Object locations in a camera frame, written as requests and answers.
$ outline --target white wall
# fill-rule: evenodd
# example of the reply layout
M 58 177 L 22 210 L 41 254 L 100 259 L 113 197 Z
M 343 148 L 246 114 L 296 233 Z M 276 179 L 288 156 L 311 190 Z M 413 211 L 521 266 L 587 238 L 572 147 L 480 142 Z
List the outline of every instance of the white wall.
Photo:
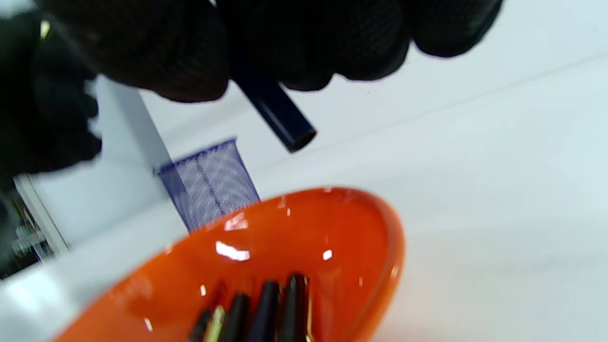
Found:
M 138 119 L 143 130 L 150 120 L 139 93 L 100 78 L 97 100 L 95 131 L 103 138 L 101 156 L 93 163 L 35 178 L 36 191 L 72 246 L 167 197 L 153 173 L 158 161 L 168 159 L 162 141 L 153 139 L 157 133 L 151 124 L 147 132 L 133 129 Z

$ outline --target finger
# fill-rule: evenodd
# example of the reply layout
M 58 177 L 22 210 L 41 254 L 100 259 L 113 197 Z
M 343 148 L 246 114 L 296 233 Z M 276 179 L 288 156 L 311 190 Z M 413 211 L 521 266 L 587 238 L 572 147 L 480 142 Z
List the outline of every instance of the finger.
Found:
M 200 1 L 39 0 L 95 70 L 180 102 L 221 97 L 226 32 Z
M 399 0 L 322 1 L 320 51 L 334 70 L 353 80 L 376 80 L 404 62 L 410 41 Z
M 501 6 L 502 0 L 411 0 L 413 39 L 430 55 L 463 54 L 482 40 Z
M 78 125 L 97 116 L 97 101 L 85 94 L 82 80 L 37 74 L 33 90 L 38 112 L 55 128 Z
M 309 91 L 329 83 L 332 72 L 312 44 L 319 26 L 311 16 L 314 1 L 219 0 L 218 8 L 237 38 L 233 43 L 287 87 Z
M 36 173 L 53 172 L 93 160 L 102 150 L 102 141 L 86 129 L 56 132 L 50 151 L 38 158 Z

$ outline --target mesh cup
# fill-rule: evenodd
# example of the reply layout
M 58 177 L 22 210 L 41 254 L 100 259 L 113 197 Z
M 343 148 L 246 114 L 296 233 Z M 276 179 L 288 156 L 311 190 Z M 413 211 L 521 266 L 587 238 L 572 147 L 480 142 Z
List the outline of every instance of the mesh cup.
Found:
M 190 232 L 260 200 L 231 139 L 158 171 Z

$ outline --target white surface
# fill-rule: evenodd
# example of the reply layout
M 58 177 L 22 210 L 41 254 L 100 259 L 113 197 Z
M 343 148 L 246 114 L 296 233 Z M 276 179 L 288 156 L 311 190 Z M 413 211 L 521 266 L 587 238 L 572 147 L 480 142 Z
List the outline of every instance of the white surface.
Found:
M 48 342 L 98 295 L 170 242 L 187 234 L 165 200 L 0 284 L 0 341 Z
M 606 13 L 608 2 L 599 0 L 507 0 L 487 39 L 463 57 L 439 60 L 412 47 L 409 62 L 381 82 L 352 83 L 335 77 L 322 92 L 292 92 L 319 131 L 307 151 L 605 55 Z M 215 103 L 178 105 L 145 91 L 142 98 L 173 157 L 232 136 L 238 136 L 250 170 L 289 156 L 234 85 Z
M 264 198 L 338 184 L 394 205 L 407 230 L 406 272 L 377 342 L 605 342 L 605 9 L 601 1 L 511 0 L 486 43 L 458 60 L 413 54 L 381 83 L 334 81 L 299 94 L 320 136 L 294 156 L 237 92 L 211 105 L 145 101 L 173 156 L 238 135 Z M 169 202 L 149 215 L 86 260 L 68 254 L 59 277 L 32 272 L 0 288 L 12 308 L 0 307 L 0 323 L 14 325 L 0 329 L 0 340 L 43 341 L 82 305 L 54 323 L 43 313 L 58 307 L 49 298 L 77 302 L 70 298 L 87 281 L 103 284 L 91 298 L 154 249 L 127 246 L 159 248 L 185 232 Z M 137 233 L 127 234 L 130 226 Z M 63 295 L 42 295 L 45 281 Z M 36 326 L 46 335 L 30 333 Z
M 100 157 L 65 172 L 33 178 L 38 195 L 70 246 L 93 239 L 167 197 L 126 119 L 137 113 L 124 110 L 113 87 L 103 77 L 97 82 L 100 113 L 95 130 L 103 138 Z

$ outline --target pen barrel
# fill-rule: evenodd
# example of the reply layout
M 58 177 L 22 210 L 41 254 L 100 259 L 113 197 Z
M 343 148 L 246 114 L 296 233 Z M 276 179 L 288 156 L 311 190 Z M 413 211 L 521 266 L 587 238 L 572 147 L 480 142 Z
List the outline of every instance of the pen barrel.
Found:
M 277 282 L 271 281 L 264 284 L 260 302 L 247 335 L 247 342 L 271 342 L 274 340 L 279 294 L 280 287 Z
M 242 58 L 233 58 L 232 79 L 291 153 L 308 145 L 317 132 L 277 83 Z
M 308 334 L 308 289 L 301 274 L 289 277 L 283 290 L 283 303 L 277 342 L 306 342 Z
M 250 299 L 244 293 L 236 295 L 230 305 L 230 312 L 224 320 L 224 329 L 219 342 L 242 342 L 249 314 Z

